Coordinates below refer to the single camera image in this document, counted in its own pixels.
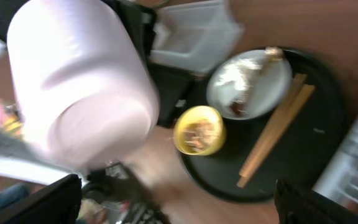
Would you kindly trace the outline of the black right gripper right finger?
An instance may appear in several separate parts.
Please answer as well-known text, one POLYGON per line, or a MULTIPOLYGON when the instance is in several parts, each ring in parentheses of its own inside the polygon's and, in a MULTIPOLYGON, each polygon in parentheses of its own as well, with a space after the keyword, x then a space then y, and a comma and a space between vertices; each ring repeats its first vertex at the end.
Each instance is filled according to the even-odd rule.
POLYGON ((358 202, 340 197, 340 202, 311 189, 301 189, 279 179, 274 204, 279 224, 358 224, 358 202))

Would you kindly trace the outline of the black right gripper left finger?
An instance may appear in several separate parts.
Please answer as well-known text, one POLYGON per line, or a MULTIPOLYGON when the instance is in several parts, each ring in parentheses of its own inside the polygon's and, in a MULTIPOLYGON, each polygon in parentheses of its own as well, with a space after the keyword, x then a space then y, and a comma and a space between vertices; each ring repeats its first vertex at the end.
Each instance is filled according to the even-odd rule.
POLYGON ((32 193, 18 183, 0 191, 0 224, 75 224, 81 207, 81 179, 76 174, 32 193))

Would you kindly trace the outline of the pink cup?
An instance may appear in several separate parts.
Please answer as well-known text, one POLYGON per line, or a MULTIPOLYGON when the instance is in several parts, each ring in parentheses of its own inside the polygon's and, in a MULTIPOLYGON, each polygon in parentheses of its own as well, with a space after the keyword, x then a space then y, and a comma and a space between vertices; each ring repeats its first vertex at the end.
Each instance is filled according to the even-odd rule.
POLYGON ((26 2, 7 50, 24 140, 46 161, 99 169, 140 148, 157 124, 154 83, 102 1, 26 2))

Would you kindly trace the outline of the yellow bowl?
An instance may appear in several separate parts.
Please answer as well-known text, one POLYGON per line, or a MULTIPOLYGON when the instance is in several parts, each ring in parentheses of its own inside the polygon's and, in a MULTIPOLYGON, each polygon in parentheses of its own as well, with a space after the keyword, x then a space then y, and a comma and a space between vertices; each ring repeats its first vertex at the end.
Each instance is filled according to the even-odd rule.
POLYGON ((226 141, 226 127, 219 112, 210 106, 194 106, 177 120, 173 130, 175 147, 183 154, 209 156, 226 141))

